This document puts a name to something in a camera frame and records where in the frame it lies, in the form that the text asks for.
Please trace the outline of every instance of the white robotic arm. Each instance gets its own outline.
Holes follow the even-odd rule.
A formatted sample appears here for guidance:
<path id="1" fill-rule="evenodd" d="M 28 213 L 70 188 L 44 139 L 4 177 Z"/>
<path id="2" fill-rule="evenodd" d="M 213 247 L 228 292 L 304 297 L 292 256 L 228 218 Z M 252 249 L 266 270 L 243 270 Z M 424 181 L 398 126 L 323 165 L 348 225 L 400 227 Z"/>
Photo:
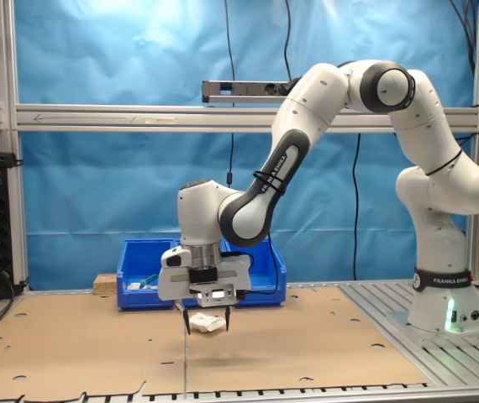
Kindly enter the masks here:
<path id="1" fill-rule="evenodd" d="M 428 77 L 379 60 L 311 68 L 279 109 L 271 127 L 270 156 L 246 192 L 210 180 L 181 188 L 182 246 L 161 259 L 161 299 L 176 300 L 182 307 L 182 298 L 196 296 L 202 306 L 230 306 L 248 292 L 250 261 L 246 256 L 222 256 L 221 234 L 242 247 L 266 237 L 276 203 L 343 107 L 388 113 L 404 154 L 417 165 L 397 181 L 397 194 L 412 215 L 418 241 L 418 285 L 409 321 L 431 332 L 479 327 L 479 317 L 467 321 L 479 311 L 479 293 L 466 271 L 465 237 L 450 219 L 451 213 L 479 214 L 479 166 L 461 152 Z M 471 305 L 462 302 L 467 307 L 461 321 L 451 318 L 447 328 L 448 301 L 459 292 L 458 299 L 466 298 Z"/>

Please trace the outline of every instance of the small white object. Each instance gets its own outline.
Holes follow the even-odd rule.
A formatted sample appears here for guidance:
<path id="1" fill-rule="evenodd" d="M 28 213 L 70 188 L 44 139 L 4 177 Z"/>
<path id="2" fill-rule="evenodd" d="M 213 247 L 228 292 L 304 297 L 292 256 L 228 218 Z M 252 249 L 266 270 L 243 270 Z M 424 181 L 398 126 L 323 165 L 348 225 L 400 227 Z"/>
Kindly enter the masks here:
<path id="1" fill-rule="evenodd" d="M 212 317 L 204 313 L 196 313 L 189 318 L 191 329 L 198 330 L 201 333 L 213 332 L 226 325 L 226 321 L 222 317 Z"/>

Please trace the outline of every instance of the black joint ring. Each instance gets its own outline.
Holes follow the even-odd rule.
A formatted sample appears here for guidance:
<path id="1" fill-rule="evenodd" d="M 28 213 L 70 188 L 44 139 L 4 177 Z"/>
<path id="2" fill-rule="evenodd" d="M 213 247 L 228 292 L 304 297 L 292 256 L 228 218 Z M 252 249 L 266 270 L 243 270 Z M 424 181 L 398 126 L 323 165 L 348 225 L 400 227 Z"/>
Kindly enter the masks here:
<path id="1" fill-rule="evenodd" d="M 440 170 L 442 170 L 443 168 L 445 168 L 448 164 L 450 164 L 451 162 L 454 162 L 454 161 L 461 155 L 461 153 L 462 153 L 463 151 L 464 151 L 463 149 L 460 149 L 460 151 L 458 152 L 458 154 L 455 155 L 454 158 L 452 158 L 451 160 L 449 160 L 449 162 L 446 162 L 445 164 L 443 164 L 442 166 L 440 166 L 437 170 L 433 170 L 432 172 L 429 172 L 428 174 L 425 174 L 425 175 L 430 176 L 430 175 L 435 174 L 436 172 L 439 172 Z"/>

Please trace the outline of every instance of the wooden block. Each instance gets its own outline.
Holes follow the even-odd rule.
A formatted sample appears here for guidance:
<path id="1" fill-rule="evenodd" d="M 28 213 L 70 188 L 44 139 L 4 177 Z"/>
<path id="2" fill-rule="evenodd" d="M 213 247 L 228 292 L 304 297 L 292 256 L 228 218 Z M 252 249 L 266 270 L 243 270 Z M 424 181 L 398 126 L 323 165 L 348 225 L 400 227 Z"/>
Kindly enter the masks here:
<path id="1" fill-rule="evenodd" d="M 93 294 L 95 296 L 116 294 L 116 275 L 97 275 Z"/>

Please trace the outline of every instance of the white object in bin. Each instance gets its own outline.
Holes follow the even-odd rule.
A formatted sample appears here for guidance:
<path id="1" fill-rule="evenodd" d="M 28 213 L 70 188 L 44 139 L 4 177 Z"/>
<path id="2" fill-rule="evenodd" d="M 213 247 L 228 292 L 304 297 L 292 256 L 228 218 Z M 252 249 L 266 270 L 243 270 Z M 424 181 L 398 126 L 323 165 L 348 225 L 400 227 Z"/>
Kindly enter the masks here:
<path id="1" fill-rule="evenodd" d="M 144 287 L 140 288 L 140 283 L 131 283 L 128 285 L 128 290 L 157 290 L 157 285 L 145 285 Z"/>
<path id="2" fill-rule="evenodd" d="M 189 318 L 191 329 L 198 330 L 201 333 L 213 332 L 226 325 L 223 317 L 212 317 L 201 312 L 196 313 Z"/>

